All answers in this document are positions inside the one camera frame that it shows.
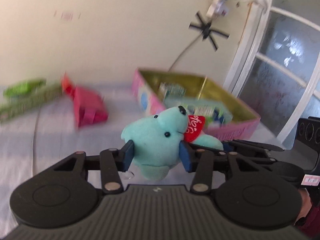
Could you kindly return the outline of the right hand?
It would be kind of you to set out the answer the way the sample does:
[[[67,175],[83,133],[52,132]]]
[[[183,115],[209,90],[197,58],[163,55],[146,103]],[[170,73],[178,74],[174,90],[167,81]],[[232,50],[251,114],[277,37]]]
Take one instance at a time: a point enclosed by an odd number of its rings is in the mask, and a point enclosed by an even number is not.
[[[299,193],[302,198],[302,208],[296,219],[295,227],[309,238],[319,235],[319,206],[312,203],[308,191],[300,188]]]

